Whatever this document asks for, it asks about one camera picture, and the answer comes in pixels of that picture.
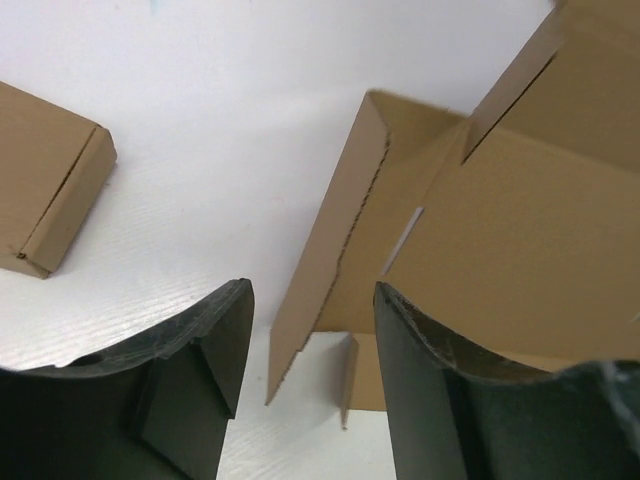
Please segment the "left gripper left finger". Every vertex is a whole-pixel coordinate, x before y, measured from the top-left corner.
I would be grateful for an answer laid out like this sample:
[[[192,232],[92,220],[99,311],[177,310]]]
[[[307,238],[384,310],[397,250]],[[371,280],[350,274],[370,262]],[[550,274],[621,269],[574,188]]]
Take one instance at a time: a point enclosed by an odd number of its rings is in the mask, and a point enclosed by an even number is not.
[[[213,479],[237,412],[247,279],[64,367],[1,373],[5,479]]]

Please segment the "large cardboard box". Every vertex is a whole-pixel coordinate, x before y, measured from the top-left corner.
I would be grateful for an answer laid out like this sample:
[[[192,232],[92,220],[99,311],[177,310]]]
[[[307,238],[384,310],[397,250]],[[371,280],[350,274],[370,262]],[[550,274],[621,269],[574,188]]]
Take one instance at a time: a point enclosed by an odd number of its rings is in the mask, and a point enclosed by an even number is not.
[[[559,1],[471,115],[368,91],[271,330],[274,397],[314,332],[382,410],[373,290],[554,371],[639,356],[639,5]]]

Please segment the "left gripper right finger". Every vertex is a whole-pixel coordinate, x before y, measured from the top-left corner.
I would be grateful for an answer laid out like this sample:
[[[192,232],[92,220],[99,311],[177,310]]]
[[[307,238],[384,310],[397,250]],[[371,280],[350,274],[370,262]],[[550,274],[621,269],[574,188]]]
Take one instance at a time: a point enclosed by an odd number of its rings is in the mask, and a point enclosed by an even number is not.
[[[507,359],[374,293],[377,349],[400,479],[635,479],[639,365],[549,373]]]

